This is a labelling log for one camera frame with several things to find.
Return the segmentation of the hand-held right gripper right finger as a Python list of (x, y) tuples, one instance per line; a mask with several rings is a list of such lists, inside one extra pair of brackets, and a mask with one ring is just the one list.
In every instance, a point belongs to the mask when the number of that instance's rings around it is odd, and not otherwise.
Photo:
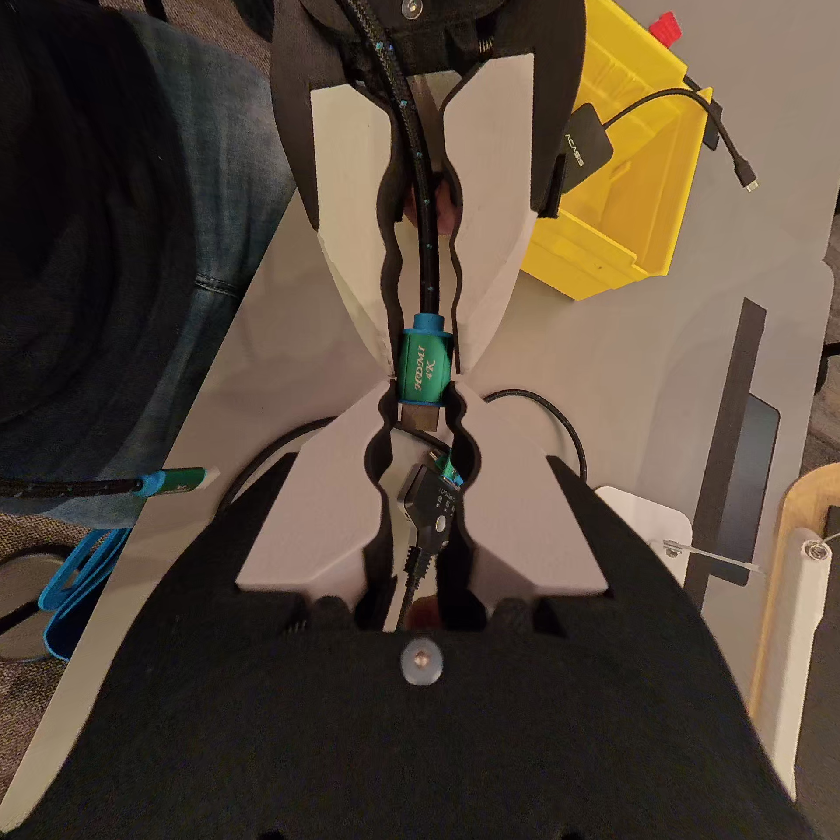
[(493, 611), (508, 598), (604, 593), (606, 578), (546, 453), (463, 382), (455, 407), (455, 430), (475, 458), (471, 470), (456, 467), (473, 595)]

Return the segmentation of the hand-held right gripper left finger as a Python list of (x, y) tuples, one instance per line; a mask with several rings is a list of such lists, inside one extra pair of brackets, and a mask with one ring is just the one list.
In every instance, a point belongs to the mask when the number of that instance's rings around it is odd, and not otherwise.
[(238, 574), (241, 590), (360, 601), (389, 587), (382, 478), (393, 424), (394, 382), (383, 380), (301, 447)]

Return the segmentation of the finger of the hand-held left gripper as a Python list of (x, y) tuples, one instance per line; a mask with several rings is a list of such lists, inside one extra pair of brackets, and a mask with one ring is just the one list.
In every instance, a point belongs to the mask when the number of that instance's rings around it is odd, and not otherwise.
[(460, 375), (496, 334), (537, 220), (531, 208), (534, 56), (490, 59), (447, 95), (444, 152), (461, 215), (450, 241)]
[(393, 377), (403, 330), (393, 219), (404, 188), (400, 135), (389, 109), (349, 83), (310, 100), (318, 241), (364, 346)]

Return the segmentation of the black adapter box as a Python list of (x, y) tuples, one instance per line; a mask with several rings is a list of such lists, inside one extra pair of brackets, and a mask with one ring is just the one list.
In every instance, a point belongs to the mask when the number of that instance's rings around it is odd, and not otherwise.
[(614, 149), (595, 106), (585, 102), (567, 122), (556, 161), (560, 194), (571, 192), (599, 172), (613, 157)]

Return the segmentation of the black Fosmon HDMI switch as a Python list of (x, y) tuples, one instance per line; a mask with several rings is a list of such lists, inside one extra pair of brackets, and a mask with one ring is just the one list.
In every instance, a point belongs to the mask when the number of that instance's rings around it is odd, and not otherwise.
[[(229, 508), (245, 484), (270, 456), (300, 437), (328, 426), (332, 421), (333, 417), (327, 416), (305, 423), (265, 446), (226, 489), (218, 503), (216, 514), (219, 515)], [(409, 540), (406, 555), (405, 593), (396, 623), (398, 629), (406, 629), (408, 613), (429, 564), (448, 543), (459, 501), (460, 485), (448, 461), (449, 445), (428, 431), (418, 428), (412, 420), (398, 421), (395, 428), (432, 447), (432, 465), (415, 464), (398, 495), (398, 504), (413, 527), (413, 536)]]

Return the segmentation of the yellow plastic bin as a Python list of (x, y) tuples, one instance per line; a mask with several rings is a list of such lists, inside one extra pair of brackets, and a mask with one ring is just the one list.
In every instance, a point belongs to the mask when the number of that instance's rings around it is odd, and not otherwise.
[[(688, 90), (686, 65), (615, 2), (587, 1), (574, 110), (606, 123), (648, 94)], [(704, 108), (658, 98), (605, 131), (612, 157), (535, 224), (521, 269), (580, 301), (667, 275), (707, 128)]]

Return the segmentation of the person's jeans leg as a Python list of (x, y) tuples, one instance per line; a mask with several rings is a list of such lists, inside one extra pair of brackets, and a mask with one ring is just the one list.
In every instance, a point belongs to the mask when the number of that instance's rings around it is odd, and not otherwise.
[(270, 84), (251, 63), (128, 13), (180, 133), (196, 241), (192, 298), (163, 376), (109, 469), (160, 469), (294, 195)]

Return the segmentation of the round grey disc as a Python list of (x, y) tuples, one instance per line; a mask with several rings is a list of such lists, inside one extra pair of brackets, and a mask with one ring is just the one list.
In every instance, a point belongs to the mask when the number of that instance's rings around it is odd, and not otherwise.
[(18, 552), (1, 565), (1, 659), (30, 662), (47, 657), (44, 643), (51, 612), (39, 597), (67, 558), (57, 547)]

